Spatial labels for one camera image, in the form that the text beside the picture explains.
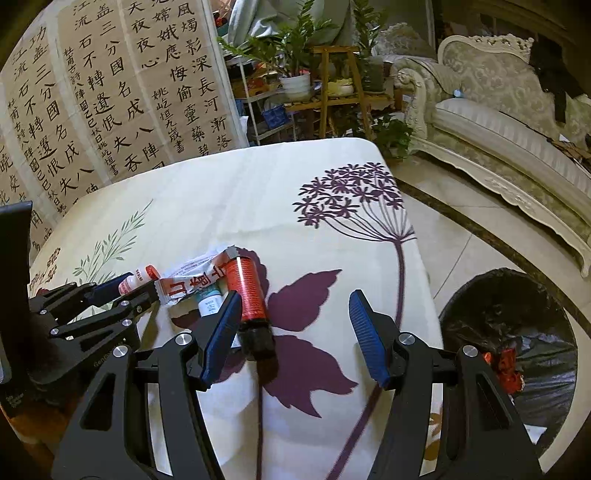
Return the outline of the red bottle black cap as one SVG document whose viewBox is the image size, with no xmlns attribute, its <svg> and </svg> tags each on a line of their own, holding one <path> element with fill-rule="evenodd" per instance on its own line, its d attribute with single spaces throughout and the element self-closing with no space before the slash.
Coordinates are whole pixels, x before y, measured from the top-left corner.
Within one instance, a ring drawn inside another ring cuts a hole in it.
<svg viewBox="0 0 591 480">
<path fill-rule="evenodd" d="M 236 251 L 223 267 L 226 285 L 242 297 L 242 319 L 238 341 L 249 360 L 266 361 L 276 357 L 276 343 L 264 303 L 259 274 L 252 258 Z"/>
</svg>

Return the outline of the black trash bag bin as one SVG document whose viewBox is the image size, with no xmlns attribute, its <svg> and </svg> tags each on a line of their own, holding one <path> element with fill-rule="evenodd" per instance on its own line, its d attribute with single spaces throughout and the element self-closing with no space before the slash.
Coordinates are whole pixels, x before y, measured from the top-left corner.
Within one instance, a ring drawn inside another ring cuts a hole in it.
<svg viewBox="0 0 591 480">
<path fill-rule="evenodd" d="M 474 277 L 440 314 L 444 347 L 470 344 L 483 355 L 514 348 L 525 387 L 510 396 L 538 455 L 552 444 L 569 413 L 578 350 L 566 312 L 524 273 L 494 269 Z"/>
</svg>

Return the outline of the calligraphy folding screen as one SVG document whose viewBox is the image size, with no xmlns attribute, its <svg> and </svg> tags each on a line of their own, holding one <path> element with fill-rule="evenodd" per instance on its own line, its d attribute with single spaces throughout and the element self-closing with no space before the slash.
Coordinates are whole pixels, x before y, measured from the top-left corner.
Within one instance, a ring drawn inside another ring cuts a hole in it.
<svg viewBox="0 0 591 480">
<path fill-rule="evenodd" d="M 1 201 L 36 256 L 83 197 L 247 144 L 207 1 L 53 1 L 1 71 Z"/>
</svg>

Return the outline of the small teal white tube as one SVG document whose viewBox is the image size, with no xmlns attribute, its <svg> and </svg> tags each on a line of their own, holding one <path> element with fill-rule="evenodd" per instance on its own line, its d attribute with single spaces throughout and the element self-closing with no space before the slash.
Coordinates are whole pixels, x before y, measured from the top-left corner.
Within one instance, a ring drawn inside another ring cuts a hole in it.
<svg viewBox="0 0 591 480">
<path fill-rule="evenodd" d="M 212 283 L 197 291 L 194 295 L 200 317 L 214 315 L 221 310 L 226 294 L 222 292 L 218 283 Z"/>
</svg>

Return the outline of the floral cream tablecloth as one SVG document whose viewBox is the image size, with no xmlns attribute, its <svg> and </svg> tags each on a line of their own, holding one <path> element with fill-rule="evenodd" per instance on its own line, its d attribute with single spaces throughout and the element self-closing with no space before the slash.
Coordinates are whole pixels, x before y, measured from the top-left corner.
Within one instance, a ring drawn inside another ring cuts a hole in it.
<svg viewBox="0 0 591 480">
<path fill-rule="evenodd" d="M 233 245 L 259 263 L 279 375 L 235 355 L 199 402 L 228 479 L 363 479 L 392 396 L 370 378 L 349 295 L 442 343 L 410 214 L 377 147 L 341 139 L 233 150 L 83 198 L 31 267 L 32 291 L 169 274 Z"/>
</svg>

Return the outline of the white potted green plant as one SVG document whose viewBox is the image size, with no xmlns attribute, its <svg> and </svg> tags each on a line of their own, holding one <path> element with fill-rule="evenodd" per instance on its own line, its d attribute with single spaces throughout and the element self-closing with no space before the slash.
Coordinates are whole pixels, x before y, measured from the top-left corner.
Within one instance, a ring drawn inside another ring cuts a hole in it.
<svg viewBox="0 0 591 480">
<path fill-rule="evenodd" d="M 315 1 L 297 1 L 294 16 L 277 22 L 270 33 L 249 34 L 240 44 L 226 34 L 218 43 L 225 52 L 276 72 L 288 101 L 308 101 L 312 95 L 312 47 L 325 32 L 337 28 L 330 19 L 315 18 L 314 8 Z"/>
</svg>

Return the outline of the black garment on sofa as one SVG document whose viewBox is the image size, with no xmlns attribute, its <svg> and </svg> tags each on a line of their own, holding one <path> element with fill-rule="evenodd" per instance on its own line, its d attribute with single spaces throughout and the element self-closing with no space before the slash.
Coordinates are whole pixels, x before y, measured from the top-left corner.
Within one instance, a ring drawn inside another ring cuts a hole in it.
<svg viewBox="0 0 591 480">
<path fill-rule="evenodd" d="M 567 70 L 562 47 L 540 36 L 531 47 L 529 65 L 535 70 L 542 89 L 554 96 L 555 120 L 565 124 L 567 97 L 575 99 L 583 95 L 584 90 Z"/>
</svg>

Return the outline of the small floor plant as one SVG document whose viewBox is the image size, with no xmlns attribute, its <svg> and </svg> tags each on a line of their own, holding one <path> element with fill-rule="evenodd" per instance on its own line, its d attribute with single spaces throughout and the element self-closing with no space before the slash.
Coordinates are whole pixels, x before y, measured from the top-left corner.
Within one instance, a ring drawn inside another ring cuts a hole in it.
<svg viewBox="0 0 591 480">
<path fill-rule="evenodd" d="M 385 160 L 403 159 L 408 155 L 413 129 L 397 112 L 379 115 L 372 126 L 372 142 Z"/>
</svg>

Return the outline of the red white snack wrapper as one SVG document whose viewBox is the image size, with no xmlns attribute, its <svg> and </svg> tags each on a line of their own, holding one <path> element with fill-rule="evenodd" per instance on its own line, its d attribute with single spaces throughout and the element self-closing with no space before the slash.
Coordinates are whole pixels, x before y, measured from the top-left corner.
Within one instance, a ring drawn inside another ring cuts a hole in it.
<svg viewBox="0 0 591 480">
<path fill-rule="evenodd" d="M 238 257 L 235 245 L 217 247 L 197 256 L 172 273 L 155 281 L 155 290 L 162 305 L 175 305 L 188 296 L 208 288 L 226 276 L 225 268 Z"/>
</svg>

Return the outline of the yellow flower pot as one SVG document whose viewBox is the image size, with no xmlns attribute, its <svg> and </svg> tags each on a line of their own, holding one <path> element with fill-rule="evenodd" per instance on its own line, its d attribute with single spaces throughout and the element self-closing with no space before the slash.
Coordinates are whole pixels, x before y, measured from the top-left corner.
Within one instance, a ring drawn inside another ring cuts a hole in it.
<svg viewBox="0 0 591 480">
<path fill-rule="evenodd" d="M 327 93 L 330 98 L 349 97 L 355 92 L 352 78 L 342 78 L 328 82 Z"/>
</svg>

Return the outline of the blue basket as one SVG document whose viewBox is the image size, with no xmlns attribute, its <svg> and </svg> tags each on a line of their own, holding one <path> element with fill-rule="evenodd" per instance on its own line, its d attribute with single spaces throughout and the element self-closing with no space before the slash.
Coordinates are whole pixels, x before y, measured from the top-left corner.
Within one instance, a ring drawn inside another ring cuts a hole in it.
<svg viewBox="0 0 591 480">
<path fill-rule="evenodd" d="M 276 105 L 263 110 L 262 114 L 263 119 L 270 130 L 290 123 L 290 116 L 287 115 L 287 110 L 283 105 Z"/>
</svg>

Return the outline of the small white bottle red cap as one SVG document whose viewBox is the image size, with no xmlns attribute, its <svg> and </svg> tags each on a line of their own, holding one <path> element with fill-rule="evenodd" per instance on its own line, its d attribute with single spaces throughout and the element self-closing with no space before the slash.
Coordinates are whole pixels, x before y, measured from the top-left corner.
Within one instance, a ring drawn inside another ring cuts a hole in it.
<svg viewBox="0 0 591 480">
<path fill-rule="evenodd" d="M 150 281 L 159 278 L 159 272 L 153 265 L 136 268 L 118 284 L 118 292 L 121 296 L 127 295 Z"/>
</svg>

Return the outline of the orange trash in bin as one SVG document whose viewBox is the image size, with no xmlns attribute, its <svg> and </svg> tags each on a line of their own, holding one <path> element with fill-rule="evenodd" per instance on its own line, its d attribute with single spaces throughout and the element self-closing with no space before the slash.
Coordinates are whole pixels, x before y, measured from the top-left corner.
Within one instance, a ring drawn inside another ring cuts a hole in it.
<svg viewBox="0 0 591 480">
<path fill-rule="evenodd" d="M 500 353 L 486 352 L 484 360 L 495 372 L 503 390 L 510 396 L 521 393 L 525 387 L 523 373 L 517 370 L 517 353 L 514 348 Z"/>
</svg>

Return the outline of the ornate cream sofa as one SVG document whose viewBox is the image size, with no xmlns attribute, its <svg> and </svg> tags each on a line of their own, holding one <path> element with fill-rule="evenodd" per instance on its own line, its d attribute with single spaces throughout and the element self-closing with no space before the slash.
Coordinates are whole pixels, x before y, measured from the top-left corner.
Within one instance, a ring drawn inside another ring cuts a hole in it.
<svg viewBox="0 0 591 480">
<path fill-rule="evenodd" d="M 394 83 L 411 100 L 410 153 L 425 153 L 476 180 L 559 235 L 590 273 L 590 99 L 553 96 L 530 65 L 532 39 L 452 35 L 435 60 L 394 58 Z"/>
</svg>

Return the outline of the wooden plant stand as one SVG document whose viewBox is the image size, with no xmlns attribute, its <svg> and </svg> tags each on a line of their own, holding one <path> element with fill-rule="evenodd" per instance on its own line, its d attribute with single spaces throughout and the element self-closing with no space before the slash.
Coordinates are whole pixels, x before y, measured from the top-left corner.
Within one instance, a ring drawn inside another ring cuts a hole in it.
<svg viewBox="0 0 591 480">
<path fill-rule="evenodd" d="M 312 55 L 320 57 L 321 88 L 320 94 L 311 96 L 306 101 L 290 101 L 287 103 L 288 114 L 315 110 L 320 112 L 320 129 L 318 135 L 327 137 L 329 126 L 329 109 L 332 107 L 356 105 L 360 109 L 363 132 L 370 140 L 375 138 L 370 121 L 370 108 L 376 103 L 390 103 L 392 98 L 385 92 L 369 92 L 363 90 L 362 75 L 358 64 L 359 48 L 353 46 L 315 46 Z M 345 57 L 349 66 L 349 78 L 329 79 L 329 60 L 332 54 Z"/>
</svg>

